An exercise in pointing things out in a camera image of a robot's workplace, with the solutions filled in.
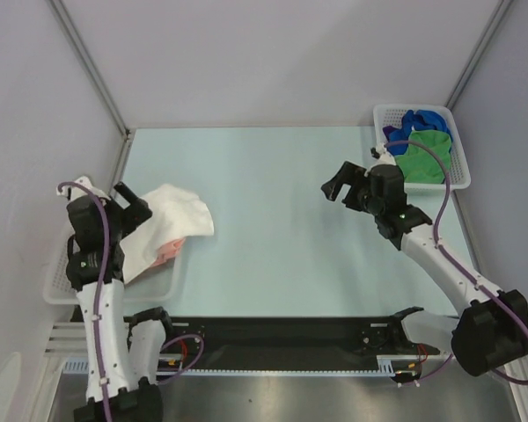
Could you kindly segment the pink towel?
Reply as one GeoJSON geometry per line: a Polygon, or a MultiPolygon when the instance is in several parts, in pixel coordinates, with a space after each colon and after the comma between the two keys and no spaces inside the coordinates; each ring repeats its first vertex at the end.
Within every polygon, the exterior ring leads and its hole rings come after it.
{"type": "Polygon", "coordinates": [[[179,256],[185,242],[185,238],[180,238],[162,245],[158,249],[157,259],[153,262],[151,267],[161,266],[167,261],[179,256]]]}

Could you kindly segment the white towel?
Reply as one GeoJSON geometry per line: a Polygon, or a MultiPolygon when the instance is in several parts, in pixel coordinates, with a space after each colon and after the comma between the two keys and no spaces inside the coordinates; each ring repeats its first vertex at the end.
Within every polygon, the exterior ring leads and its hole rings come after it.
{"type": "Polygon", "coordinates": [[[123,279],[127,284],[151,268],[162,245],[180,238],[215,233],[208,206],[196,193],[162,184],[142,199],[153,216],[121,240],[123,279]]]}

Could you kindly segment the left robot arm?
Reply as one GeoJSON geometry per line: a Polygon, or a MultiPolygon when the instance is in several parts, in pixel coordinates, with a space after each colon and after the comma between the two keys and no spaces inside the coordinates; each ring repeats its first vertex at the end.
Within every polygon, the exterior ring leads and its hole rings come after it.
{"type": "Polygon", "coordinates": [[[66,275],[81,310],[88,357],[86,403],[76,421],[160,421],[162,394],[156,383],[160,352],[176,341],[162,308],[124,316],[122,239],[152,217],[147,202],[124,183],[115,191],[128,203],[78,182],[62,182],[74,230],[67,244],[66,275]]]}

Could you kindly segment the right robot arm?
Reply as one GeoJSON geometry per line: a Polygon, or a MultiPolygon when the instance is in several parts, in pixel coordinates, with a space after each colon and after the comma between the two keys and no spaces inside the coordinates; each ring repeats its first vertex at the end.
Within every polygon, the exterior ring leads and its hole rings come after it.
{"type": "Polygon", "coordinates": [[[345,162],[321,191],[372,215],[381,237],[412,259],[444,292],[458,316],[415,311],[387,332],[388,345],[408,353],[423,343],[451,353],[471,376],[480,376],[528,355],[528,303],[516,289],[509,292],[475,272],[447,251],[435,224],[409,203],[404,176],[395,164],[365,169],[345,162]]]}

